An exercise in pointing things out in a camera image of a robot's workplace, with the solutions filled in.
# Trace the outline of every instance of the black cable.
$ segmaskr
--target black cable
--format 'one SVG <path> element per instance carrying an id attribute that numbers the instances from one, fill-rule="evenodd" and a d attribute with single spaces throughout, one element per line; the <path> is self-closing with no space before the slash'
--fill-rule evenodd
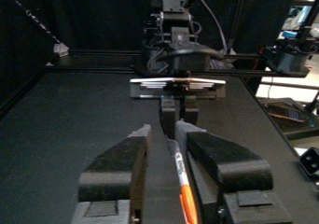
<path id="1" fill-rule="evenodd" d="M 316 99 L 318 99 L 318 96 L 319 96 L 319 91 L 316 92 L 316 95 L 314 96 L 314 99 L 312 101 L 304 106 L 304 109 L 308 110 L 308 112 L 312 112 L 315 107 L 316 107 Z"/>
<path id="2" fill-rule="evenodd" d="M 220 24 L 218 22 L 218 19 L 216 19 L 216 16 L 215 16 L 215 13 L 214 11 L 210 9 L 207 3 L 204 2 L 204 0 L 199 0 L 200 1 L 200 4 L 206 7 L 208 13 L 211 14 L 214 20 L 215 20 L 215 23 L 216 23 L 216 28 L 219 30 L 219 34 L 220 34 L 220 39 L 222 39 L 222 43 L 223 43 L 223 51 L 222 53 L 226 54 L 227 52 L 227 44 L 226 44 L 226 38 L 224 38 L 224 33 L 223 33 L 223 30 L 222 30 L 222 27 L 220 27 Z"/>

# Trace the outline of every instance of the wire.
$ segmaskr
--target wire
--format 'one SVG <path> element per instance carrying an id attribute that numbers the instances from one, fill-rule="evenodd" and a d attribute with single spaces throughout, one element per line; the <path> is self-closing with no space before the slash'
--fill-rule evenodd
<path id="1" fill-rule="evenodd" d="M 216 27 L 218 27 L 218 30 L 219 30 L 219 34 L 220 34 L 220 39 L 222 39 L 222 42 L 223 42 L 223 51 L 222 53 L 226 54 L 227 52 L 227 44 L 226 44 L 226 38 L 224 38 L 224 33 L 223 33 L 223 30 L 222 30 L 222 27 L 220 27 L 220 24 L 218 22 L 218 19 L 216 19 L 216 16 L 215 16 L 215 13 L 214 11 L 210 9 L 207 3 L 204 2 L 204 0 L 199 0 L 202 5 L 206 7 L 207 11 L 210 12 L 214 20 L 215 20 L 215 23 L 216 23 Z"/>
<path id="2" fill-rule="evenodd" d="M 147 65 L 145 65 L 148 69 L 151 69 L 152 61 L 156 60 L 156 58 L 161 55 L 163 52 L 164 52 L 164 49 L 160 49 L 159 52 L 149 58 Z"/>
<path id="3" fill-rule="evenodd" d="M 268 99 L 271 98 L 271 88 L 272 88 L 272 83 L 271 83 L 270 88 L 268 88 Z"/>

